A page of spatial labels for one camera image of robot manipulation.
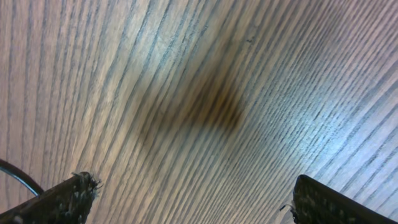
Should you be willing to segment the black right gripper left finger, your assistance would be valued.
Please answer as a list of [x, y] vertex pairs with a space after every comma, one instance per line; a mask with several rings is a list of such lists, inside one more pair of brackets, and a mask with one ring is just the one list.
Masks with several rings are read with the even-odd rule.
[[1, 224], [85, 224], [100, 181], [81, 172], [1, 214]]

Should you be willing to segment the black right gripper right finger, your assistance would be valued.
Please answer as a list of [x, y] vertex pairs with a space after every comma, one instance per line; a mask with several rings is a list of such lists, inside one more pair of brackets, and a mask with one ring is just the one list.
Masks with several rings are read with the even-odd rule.
[[292, 216], [298, 224], [395, 224], [307, 175], [297, 177]]

